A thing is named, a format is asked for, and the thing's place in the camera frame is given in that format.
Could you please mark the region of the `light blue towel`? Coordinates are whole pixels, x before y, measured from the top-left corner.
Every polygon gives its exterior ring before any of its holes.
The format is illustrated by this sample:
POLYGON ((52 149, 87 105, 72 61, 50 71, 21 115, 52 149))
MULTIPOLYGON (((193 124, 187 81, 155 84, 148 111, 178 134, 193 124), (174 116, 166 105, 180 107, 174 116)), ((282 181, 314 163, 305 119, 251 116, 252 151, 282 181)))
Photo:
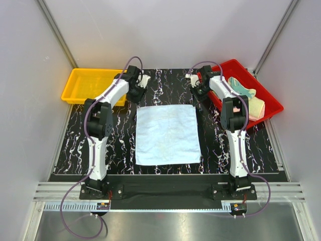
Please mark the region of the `light blue towel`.
POLYGON ((196 108, 190 104, 138 108, 135 160, 142 166, 199 163, 196 108))

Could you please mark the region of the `pink towel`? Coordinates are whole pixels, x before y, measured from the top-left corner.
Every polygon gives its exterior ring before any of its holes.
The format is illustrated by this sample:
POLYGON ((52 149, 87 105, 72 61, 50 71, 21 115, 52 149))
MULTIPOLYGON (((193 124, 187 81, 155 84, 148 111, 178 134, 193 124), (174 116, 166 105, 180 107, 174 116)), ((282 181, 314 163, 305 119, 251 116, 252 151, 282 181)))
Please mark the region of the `pink towel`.
MULTIPOLYGON (((234 112, 234 113, 240 112, 240 109, 237 108, 237 107, 234 107, 234 108, 233 108, 233 112, 234 112)), ((261 118, 264 117, 264 114, 265 114, 265 108, 263 108, 260 113, 250 113, 250 114, 249 114, 249 119, 250 119, 251 121, 258 121, 259 119, 261 119, 261 118)))

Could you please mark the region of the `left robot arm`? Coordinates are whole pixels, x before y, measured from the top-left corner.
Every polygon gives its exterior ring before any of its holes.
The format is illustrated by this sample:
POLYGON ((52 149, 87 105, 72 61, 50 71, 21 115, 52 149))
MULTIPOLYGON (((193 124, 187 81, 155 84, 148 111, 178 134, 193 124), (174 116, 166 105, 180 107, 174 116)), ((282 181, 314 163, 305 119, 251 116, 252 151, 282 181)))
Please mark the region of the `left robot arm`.
POLYGON ((130 65, 124 73, 114 77, 112 84, 94 99, 84 103, 83 130, 89 146, 89 170, 82 181, 98 199, 108 194, 106 181, 106 144, 113 132, 112 109, 126 95, 130 102, 139 104, 147 89, 150 76, 130 65))

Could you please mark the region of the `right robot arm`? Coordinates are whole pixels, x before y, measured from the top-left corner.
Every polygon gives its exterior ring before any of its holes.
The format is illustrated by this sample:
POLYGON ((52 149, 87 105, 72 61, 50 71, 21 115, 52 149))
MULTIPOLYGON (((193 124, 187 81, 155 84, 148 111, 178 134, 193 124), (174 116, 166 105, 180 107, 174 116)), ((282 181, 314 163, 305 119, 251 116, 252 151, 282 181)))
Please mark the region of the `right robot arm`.
POLYGON ((186 79, 191 81, 190 91, 197 101, 203 101, 211 91, 221 100, 220 123, 228 137, 230 151, 228 194, 239 199, 251 188, 245 150, 248 97, 233 90, 225 80, 222 68, 214 72, 210 65, 205 65, 199 69, 201 76, 192 72, 192 69, 187 71, 186 79))

